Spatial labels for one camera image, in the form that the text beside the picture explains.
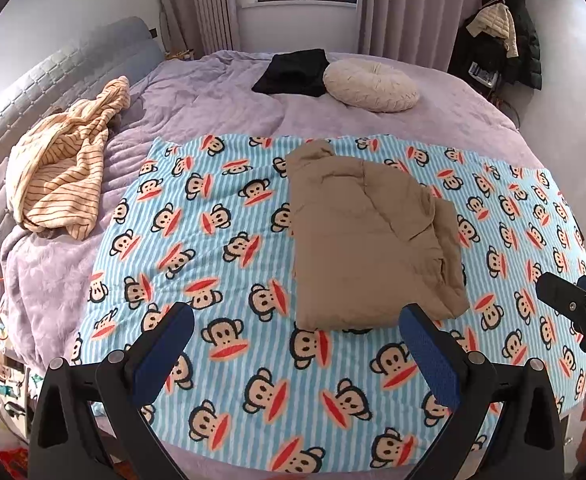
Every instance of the headboard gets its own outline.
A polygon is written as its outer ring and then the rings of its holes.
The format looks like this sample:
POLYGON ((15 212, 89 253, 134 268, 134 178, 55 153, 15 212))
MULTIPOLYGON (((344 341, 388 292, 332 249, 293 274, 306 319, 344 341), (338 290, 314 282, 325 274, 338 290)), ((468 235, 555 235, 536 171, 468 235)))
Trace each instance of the headboard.
POLYGON ((133 85, 163 59, 144 22, 126 18, 58 50, 4 92, 0 104, 0 247, 15 226, 6 207, 4 176, 10 149, 20 137, 50 108, 66 109, 78 98, 94 98, 109 80, 121 75, 133 85))

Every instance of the metal bolt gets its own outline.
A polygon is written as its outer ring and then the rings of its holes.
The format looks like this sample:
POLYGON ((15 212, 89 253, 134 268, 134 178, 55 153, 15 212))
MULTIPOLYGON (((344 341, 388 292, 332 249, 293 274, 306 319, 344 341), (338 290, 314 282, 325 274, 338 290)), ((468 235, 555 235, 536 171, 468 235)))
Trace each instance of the metal bolt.
POLYGON ((537 358, 533 358, 531 361, 529 361, 529 365, 531 365, 531 368, 537 372, 544 370, 544 363, 537 358))
POLYGON ((61 357, 53 357, 51 359, 51 362, 48 364, 48 367, 51 370, 57 370, 59 368, 62 367, 62 365, 64 364, 64 359, 61 357))
POLYGON ((108 354, 108 362, 112 364, 121 363, 122 359, 124 359, 124 352, 121 350, 114 350, 110 354, 108 354))
POLYGON ((481 365, 486 358, 482 352, 469 352, 468 353, 468 360, 471 361, 474 365, 481 365))

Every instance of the black coat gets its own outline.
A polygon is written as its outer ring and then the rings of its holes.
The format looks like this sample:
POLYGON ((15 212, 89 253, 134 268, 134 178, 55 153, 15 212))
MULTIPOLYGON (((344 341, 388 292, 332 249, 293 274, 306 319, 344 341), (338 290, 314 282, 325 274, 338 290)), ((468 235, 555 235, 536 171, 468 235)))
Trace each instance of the black coat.
POLYGON ((475 38, 468 33, 467 25, 475 15, 467 18, 456 37, 448 72, 472 82, 468 75, 471 63, 475 61, 484 70, 502 73, 508 83, 520 81, 531 88, 542 88, 542 66, 540 63, 540 42, 535 26, 527 11, 525 0, 506 0, 515 25, 518 57, 506 57, 502 40, 481 32, 475 38))

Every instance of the beige round pillow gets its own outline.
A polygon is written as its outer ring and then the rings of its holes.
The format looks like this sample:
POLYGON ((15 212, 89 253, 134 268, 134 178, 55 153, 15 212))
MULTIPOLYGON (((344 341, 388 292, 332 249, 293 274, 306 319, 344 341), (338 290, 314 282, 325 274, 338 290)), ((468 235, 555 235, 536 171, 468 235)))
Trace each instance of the beige round pillow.
POLYGON ((401 70, 369 59, 340 59, 324 70, 324 86, 338 101, 371 112, 400 112, 420 98, 401 70))

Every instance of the black cloth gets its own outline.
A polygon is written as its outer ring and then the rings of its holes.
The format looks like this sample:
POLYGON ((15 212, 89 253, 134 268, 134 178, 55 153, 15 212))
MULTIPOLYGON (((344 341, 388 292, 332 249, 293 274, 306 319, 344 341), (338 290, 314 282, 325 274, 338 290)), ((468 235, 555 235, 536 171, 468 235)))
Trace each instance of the black cloth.
POLYGON ((266 72, 253 85, 253 91, 260 94, 302 94, 320 97, 326 93, 322 76, 327 66, 329 62, 321 48, 276 54, 266 72))
POLYGON ((527 11, 525 0, 506 0, 515 25, 518 57, 506 57, 502 40, 481 32, 475 38, 467 30, 467 25, 475 15, 463 23, 453 46, 448 72, 471 83, 468 69, 476 62, 483 70, 497 70, 508 83, 520 81, 531 88, 542 89, 542 65, 540 63, 540 42, 535 26, 527 11))

